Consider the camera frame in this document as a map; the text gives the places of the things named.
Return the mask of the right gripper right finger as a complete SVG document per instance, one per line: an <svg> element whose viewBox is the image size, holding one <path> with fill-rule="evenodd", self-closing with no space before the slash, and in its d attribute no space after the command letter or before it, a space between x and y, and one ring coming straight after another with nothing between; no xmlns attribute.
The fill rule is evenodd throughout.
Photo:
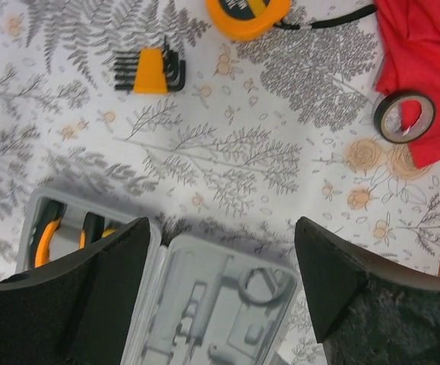
<svg viewBox="0 0 440 365"><path fill-rule="evenodd" d="M440 277L385 259L307 217L295 249L329 364L440 364Z"/></svg>

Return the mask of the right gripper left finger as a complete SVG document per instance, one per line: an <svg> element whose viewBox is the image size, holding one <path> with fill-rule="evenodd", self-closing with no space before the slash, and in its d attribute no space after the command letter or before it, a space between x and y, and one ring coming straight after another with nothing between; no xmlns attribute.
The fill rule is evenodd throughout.
<svg viewBox="0 0 440 365"><path fill-rule="evenodd" d="M0 364L119 364L150 222L0 281Z"/></svg>

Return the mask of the orange handled pliers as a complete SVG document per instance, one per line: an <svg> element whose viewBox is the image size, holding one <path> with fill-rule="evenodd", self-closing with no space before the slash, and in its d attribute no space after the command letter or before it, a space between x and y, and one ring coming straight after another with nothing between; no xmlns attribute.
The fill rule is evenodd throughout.
<svg viewBox="0 0 440 365"><path fill-rule="evenodd" d="M50 200L38 216L29 247L29 266L38 268L116 232L123 224L92 211Z"/></svg>

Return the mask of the grey plastic tool case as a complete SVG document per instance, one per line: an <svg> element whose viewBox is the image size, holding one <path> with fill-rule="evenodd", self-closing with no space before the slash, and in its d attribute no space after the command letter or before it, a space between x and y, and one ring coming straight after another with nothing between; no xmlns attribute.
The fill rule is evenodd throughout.
<svg viewBox="0 0 440 365"><path fill-rule="evenodd" d="M126 319L119 364L281 364L299 277L187 234L163 245L150 224L148 258Z"/></svg>

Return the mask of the black tape roll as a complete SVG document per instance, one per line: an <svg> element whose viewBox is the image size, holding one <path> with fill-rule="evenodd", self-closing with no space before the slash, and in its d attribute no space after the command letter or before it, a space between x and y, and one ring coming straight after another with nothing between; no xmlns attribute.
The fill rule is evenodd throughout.
<svg viewBox="0 0 440 365"><path fill-rule="evenodd" d="M435 117L435 104L429 97L420 92L402 90L379 99L373 124L386 141L408 144L424 136Z"/></svg>

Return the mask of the orange tape measure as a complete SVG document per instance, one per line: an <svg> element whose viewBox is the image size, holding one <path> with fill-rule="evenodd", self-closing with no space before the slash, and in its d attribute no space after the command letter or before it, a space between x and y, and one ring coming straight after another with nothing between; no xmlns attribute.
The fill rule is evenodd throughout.
<svg viewBox="0 0 440 365"><path fill-rule="evenodd" d="M287 16L290 0L207 0L214 26L235 41L254 40Z"/></svg>

